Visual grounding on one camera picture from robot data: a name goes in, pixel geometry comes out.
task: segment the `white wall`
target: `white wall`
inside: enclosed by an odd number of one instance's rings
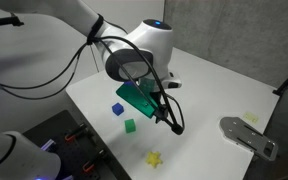
[[[163,20],[164,0],[85,0],[95,11],[128,31],[148,18]],[[0,17],[9,16],[0,11]],[[19,15],[22,27],[0,27],[0,82],[18,86],[43,83],[57,75],[86,38],[60,20],[44,15]],[[54,84],[38,91],[17,93],[48,95],[61,88],[71,71]],[[81,56],[73,82],[97,73],[91,51]],[[0,131],[25,131],[54,114],[75,106],[65,92],[47,100],[28,101],[0,91]]]

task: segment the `metal plate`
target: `metal plate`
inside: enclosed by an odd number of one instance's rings
[[[274,161],[278,151],[278,145],[266,136],[252,128],[238,117],[224,117],[221,119],[220,127],[224,135],[250,149],[259,157]]]

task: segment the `green plastic piece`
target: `green plastic piece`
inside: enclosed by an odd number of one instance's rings
[[[125,130],[126,130],[126,133],[131,133],[131,132],[136,131],[134,119],[129,119],[125,121]]]
[[[149,92],[144,91],[146,96],[152,101],[157,107],[154,99],[149,95]],[[145,98],[137,91],[134,85],[123,84],[117,91],[116,94],[124,99],[126,102],[131,104],[137,110],[142,112],[148,118],[153,117],[155,109],[145,100]]]

